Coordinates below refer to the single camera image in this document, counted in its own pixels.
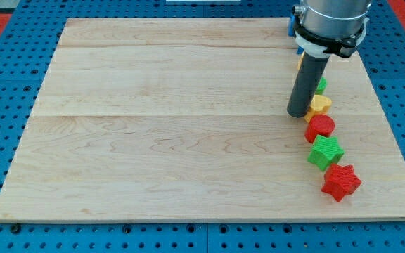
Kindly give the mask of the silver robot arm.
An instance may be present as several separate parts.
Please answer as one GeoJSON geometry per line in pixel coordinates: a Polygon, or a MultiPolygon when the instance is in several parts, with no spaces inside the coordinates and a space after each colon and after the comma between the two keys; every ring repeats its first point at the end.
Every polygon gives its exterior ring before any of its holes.
{"type": "Polygon", "coordinates": [[[300,0],[292,7],[295,41],[314,58],[350,57],[366,36],[371,0],[300,0]]]}

